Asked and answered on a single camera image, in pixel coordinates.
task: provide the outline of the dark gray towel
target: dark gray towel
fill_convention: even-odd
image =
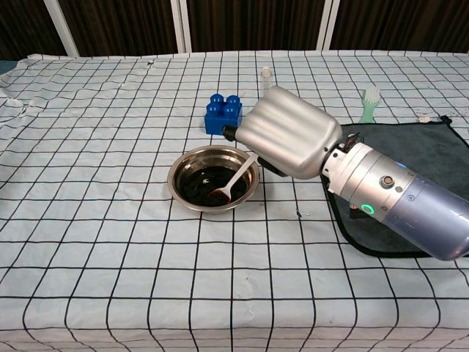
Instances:
[[[344,135],[360,132],[365,144],[409,169],[469,199],[469,145],[442,122],[344,125]],[[342,235],[358,250],[376,257],[428,257],[400,235],[369,218],[351,219],[349,203],[328,193]]]

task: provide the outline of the stainless steel bowl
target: stainless steel bowl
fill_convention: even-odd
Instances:
[[[183,156],[179,157],[168,173],[168,187],[171,195],[185,207],[203,211],[207,213],[221,213],[223,211],[237,207],[239,204],[247,200],[259,185],[259,167],[256,163],[252,163],[249,169],[244,173],[242,178],[246,182],[247,189],[241,198],[220,207],[205,207],[195,205],[182,198],[180,186],[184,179],[191,176],[200,169],[211,166],[224,166],[233,171],[237,171],[241,165],[249,158],[248,153],[237,148],[228,147],[226,145],[207,145],[192,149]]]

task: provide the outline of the table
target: table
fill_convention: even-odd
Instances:
[[[221,215],[171,198],[183,152],[233,145],[210,96],[247,113],[264,66],[340,123],[374,82],[376,121],[447,114],[469,140],[467,54],[32,55],[0,83],[0,351],[469,351],[469,260],[360,253],[319,179],[262,169]]]

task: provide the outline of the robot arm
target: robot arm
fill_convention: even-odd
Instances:
[[[328,190],[439,260],[469,252],[469,202],[361,143],[343,143],[325,111],[272,87],[225,137],[268,169],[299,179],[323,174]]]

